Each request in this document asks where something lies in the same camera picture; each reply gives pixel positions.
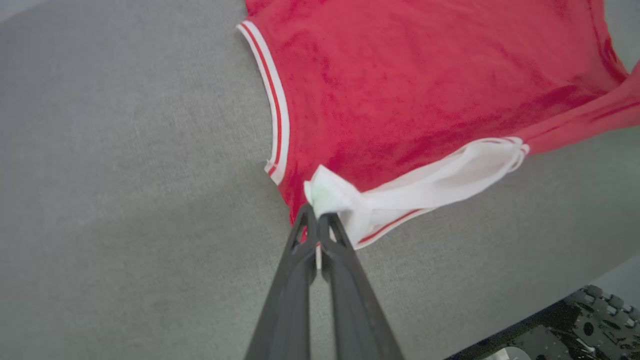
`red garment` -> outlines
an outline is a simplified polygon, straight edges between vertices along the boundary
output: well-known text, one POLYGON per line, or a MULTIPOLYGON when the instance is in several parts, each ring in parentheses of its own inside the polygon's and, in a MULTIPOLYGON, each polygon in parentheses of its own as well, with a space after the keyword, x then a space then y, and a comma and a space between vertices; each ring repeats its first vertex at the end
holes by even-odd
POLYGON ((246 5, 291 221, 319 165, 365 192, 474 140, 533 154, 640 123, 640 70, 616 57, 602 0, 246 5))

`crumpled white cloth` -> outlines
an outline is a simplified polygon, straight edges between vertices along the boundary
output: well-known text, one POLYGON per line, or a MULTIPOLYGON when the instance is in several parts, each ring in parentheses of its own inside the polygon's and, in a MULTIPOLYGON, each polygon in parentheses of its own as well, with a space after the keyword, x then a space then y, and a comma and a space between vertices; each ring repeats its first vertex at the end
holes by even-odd
POLYGON ((424 213, 483 191, 517 169, 528 152, 529 146, 520 138, 480 139, 364 193, 320 165, 311 181, 305 181, 304 191, 317 217, 338 214, 357 249, 399 225, 402 221, 398 219, 411 211, 422 209, 424 213))

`white fabric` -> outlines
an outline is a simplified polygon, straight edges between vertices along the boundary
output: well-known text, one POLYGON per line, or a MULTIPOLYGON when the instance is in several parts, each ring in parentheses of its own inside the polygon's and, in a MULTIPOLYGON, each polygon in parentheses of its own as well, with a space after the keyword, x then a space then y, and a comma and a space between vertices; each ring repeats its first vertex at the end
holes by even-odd
POLYGON ((337 213, 352 244, 360 248, 411 218, 416 209, 425 213, 483 191, 518 168, 528 152, 520 138, 480 139, 364 193, 320 165, 311 181, 305 181, 305 196, 317 217, 337 213))

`red stripe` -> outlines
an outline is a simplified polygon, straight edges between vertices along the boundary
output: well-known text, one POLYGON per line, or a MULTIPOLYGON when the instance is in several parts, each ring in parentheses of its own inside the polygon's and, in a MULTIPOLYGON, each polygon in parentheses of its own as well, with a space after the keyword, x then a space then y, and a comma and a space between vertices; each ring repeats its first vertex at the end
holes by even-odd
POLYGON ((380 229, 378 229, 378 231, 376 231, 375 233, 373 233, 373 234, 371 234, 371 235, 367 236, 366 238, 363 238, 362 240, 358 241, 358 243, 363 243, 363 242, 365 242, 365 241, 369 241, 369 240, 371 240, 372 238, 376 237, 378 234, 380 234, 381 232, 383 232, 386 228, 388 228, 388 227, 390 227, 390 226, 394 225, 394 224, 395 224, 395 223, 397 223, 398 221, 401 221, 402 219, 404 219, 404 218, 408 217, 409 215, 414 214, 414 213, 416 213, 416 212, 418 212, 418 211, 420 211, 420 210, 423 210, 423 209, 415 209, 415 210, 411 210, 411 211, 409 211, 408 213, 406 213, 406 214, 404 214, 403 216, 401 216, 401 217, 399 217, 399 218, 395 219, 394 221, 392 221, 392 222, 388 223, 387 225, 384 225, 383 227, 381 227, 380 229))
POLYGON ((262 68, 264 72, 267 74, 267 79, 269 80, 269 87, 271 88, 271 95, 273 97, 273 102, 276 104, 276 116, 278 118, 278 145, 276 146, 276 161, 273 163, 273 166, 269 170, 268 174, 271 176, 273 172, 276 170, 276 166, 278 166, 278 162, 280 161, 280 142, 282 141, 282 119, 280 118, 280 105, 278 104, 278 97, 276 96, 276 90, 273 87, 273 81, 271 80, 271 73, 269 72, 269 68, 267 67, 267 61, 264 59, 264 55, 262 54, 262 50, 260 46, 258 46, 258 42, 255 41, 255 37, 253 37, 253 33, 249 28, 241 23, 242 27, 246 30, 253 41, 253 45, 256 49, 258 49, 258 54, 260 55, 260 61, 262 61, 262 68))

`red jersey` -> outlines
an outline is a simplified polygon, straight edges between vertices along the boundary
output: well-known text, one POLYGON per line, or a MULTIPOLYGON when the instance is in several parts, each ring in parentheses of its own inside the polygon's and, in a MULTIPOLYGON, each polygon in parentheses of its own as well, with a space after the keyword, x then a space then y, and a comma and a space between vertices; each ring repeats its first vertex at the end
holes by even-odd
MULTIPOLYGON (((437 200, 383 206, 392 210, 384 216, 373 206, 370 224, 350 234, 361 245, 428 204, 481 191, 527 153, 640 123, 640 70, 629 75, 616 57, 602 0, 246 5, 238 28, 257 59, 273 117, 266 170, 291 220, 312 196, 308 190, 305 197, 304 183, 319 167, 387 202, 394 201, 380 189, 415 182, 418 173, 430 177, 437 200), (496 152, 499 164, 477 155, 496 152), (482 185, 440 198, 449 186, 442 171, 476 174, 481 167, 491 173, 482 185)), ((340 206, 327 211, 353 210, 340 206)))

